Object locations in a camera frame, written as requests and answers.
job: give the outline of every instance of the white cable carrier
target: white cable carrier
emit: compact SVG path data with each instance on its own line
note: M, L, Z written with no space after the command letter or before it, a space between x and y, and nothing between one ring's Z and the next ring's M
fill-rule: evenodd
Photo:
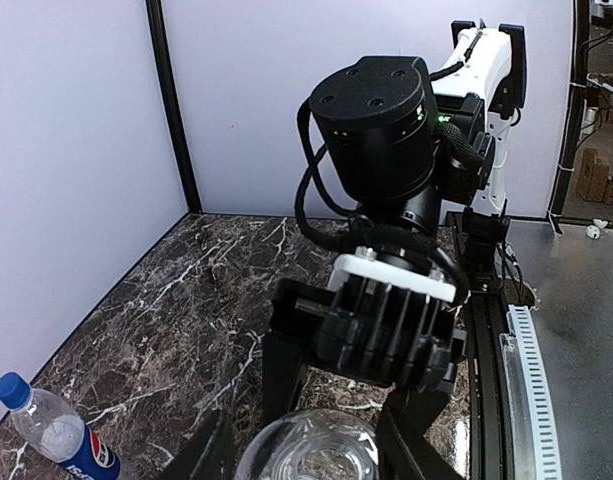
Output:
M528 307L509 305L508 310L511 326L519 346L526 383L535 451L536 478L538 480L561 480L562 466L559 458L555 416L533 318Z

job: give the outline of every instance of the white wall panel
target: white wall panel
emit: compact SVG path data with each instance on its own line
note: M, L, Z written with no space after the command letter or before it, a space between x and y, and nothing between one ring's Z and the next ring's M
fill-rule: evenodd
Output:
M508 192L512 213L545 213L567 103L570 0L175 0L164 10L208 211L291 214L305 168L295 115L317 83L370 54L421 55L438 69L452 50L451 22L483 17L526 26L528 100L512 135ZM315 197L310 213L327 215Z
M185 212L144 3L0 0L0 375L32 378Z

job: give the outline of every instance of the pepsi bottle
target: pepsi bottle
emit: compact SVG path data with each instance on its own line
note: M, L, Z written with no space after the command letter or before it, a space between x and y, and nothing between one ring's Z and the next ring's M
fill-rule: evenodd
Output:
M7 373L0 378L0 400L28 444L75 478L137 479L134 467L120 460L61 397Z

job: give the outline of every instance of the black marble surface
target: black marble surface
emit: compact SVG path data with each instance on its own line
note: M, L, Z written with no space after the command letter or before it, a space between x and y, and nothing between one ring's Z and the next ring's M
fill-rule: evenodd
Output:
M334 222L314 222L335 229ZM442 232L445 244L450 232ZM233 414L239 454L261 425L261 338L281 277L326 284L333 255L291 219L188 216L77 329L34 385L69 399L100 436L153 479L216 407ZM301 406L333 406L374 423L386 392L312 370ZM468 470L468 375L427 433ZM66 479L0 426L0 480Z

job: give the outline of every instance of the black motor housing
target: black motor housing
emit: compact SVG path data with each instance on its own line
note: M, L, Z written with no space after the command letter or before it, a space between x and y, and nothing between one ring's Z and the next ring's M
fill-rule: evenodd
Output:
M422 58L364 57L321 82L309 106L354 200L401 204L430 183L438 113Z

